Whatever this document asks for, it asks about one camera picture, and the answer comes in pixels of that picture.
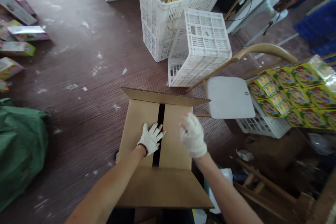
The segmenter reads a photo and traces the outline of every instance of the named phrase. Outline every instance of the hand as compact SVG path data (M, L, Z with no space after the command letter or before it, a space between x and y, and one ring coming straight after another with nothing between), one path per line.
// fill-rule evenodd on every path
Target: hand
M206 154L207 145L204 142L204 133L198 118L188 113L182 117L180 127L182 144L192 158L199 158Z
M143 132L140 138L140 141L137 145L142 145L146 149L146 155L149 156L153 154L159 148L159 143L157 143L163 136L166 131L160 132L163 125L161 124L158 128L158 123L154 123L151 129L148 131L147 123L143 125Z

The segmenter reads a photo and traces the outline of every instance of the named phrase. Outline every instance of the blue plastic crate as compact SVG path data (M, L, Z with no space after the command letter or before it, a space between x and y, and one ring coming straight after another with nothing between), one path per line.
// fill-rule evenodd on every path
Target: blue plastic crate
M332 0L294 26L308 42L323 44L336 38L336 0Z

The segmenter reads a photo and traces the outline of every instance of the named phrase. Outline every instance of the yellow product box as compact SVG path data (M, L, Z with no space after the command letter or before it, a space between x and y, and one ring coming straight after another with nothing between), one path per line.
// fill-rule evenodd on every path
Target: yellow product box
M303 89L310 101L319 109L336 108L336 78L328 83Z
M304 88L324 84L329 78L335 76L334 70L318 55L292 67L291 73Z
M299 111L293 108L290 113L286 116L286 120L292 127L306 127L306 123L300 116Z
M288 102L279 103L277 95L257 102L268 117L285 117L291 111Z
M336 109L319 110L322 117L326 120L328 126L336 130Z
M298 108L297 110L307 128L331 129L317 108Z
M266 75L248 82L247 87L257 100L272 97L279 90L274 82L269 82Z
M276 79L279 82L280 86L284 89L299 86L299 83L291 74L291 69L288 66L274 70L273 78Z
M295 108L315 107L302 87L292 87L282 91Z

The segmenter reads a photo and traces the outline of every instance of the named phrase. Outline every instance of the black cable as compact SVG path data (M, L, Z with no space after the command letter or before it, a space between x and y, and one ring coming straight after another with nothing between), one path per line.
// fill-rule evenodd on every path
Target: black cable
M227 21L238 21L238 20L244 19L248 15L248 13L250 13L251 7L252 7L252 0L250 0L250 8L249 8L249 10L247 11L246 15L243 18L234 19L234 20L227 20Z

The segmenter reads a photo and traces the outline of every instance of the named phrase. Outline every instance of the green plastic bag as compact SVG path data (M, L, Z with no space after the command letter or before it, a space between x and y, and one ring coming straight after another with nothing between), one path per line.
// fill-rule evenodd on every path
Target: green plastic bag
M43 168L48 146L46 116L39 110L0 106L0 212Z

